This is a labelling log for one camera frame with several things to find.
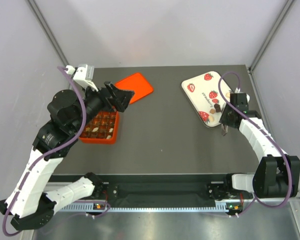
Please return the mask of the metal tweezers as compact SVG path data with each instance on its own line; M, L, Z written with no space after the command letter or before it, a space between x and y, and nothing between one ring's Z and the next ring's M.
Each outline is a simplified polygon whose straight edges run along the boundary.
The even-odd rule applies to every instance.
M222 136L224 137L227 133L228 133L228 126L222 124L221 125L221 134L222 134Z

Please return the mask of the orange box lid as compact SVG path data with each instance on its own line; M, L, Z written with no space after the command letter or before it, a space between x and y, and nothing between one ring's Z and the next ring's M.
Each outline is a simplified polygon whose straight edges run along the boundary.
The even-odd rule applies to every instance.
M118 89L134 91L134 96L130 100L130 104L133 104L142 98L153 93L153 86L147 81L147 79L139 72L134 73L114 84Z

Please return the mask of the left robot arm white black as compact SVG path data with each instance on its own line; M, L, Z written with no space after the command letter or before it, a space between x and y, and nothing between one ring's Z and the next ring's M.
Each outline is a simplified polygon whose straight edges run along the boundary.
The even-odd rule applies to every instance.
M82 198L99 198L104 191L102 180L92 172L57 190L44 189L56 167L78 141L85 126L101 111L123 113L134 96L111 82L81 95L77 88L57 92L48 104L50 120L37 133L29 161L13 193L0 200L0 212L17 232L37 230L65 206Z

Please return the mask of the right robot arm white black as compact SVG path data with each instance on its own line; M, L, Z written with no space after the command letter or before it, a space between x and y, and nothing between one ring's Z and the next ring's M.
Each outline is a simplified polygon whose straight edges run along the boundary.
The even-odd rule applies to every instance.
M229 173L223 192L235 198L246 191L259 199L293 198L298 193L300 159L288 155L274 141L255 110L249 109L246 93L230 93L220 123L238 129L252 147L258 161L254 174Z

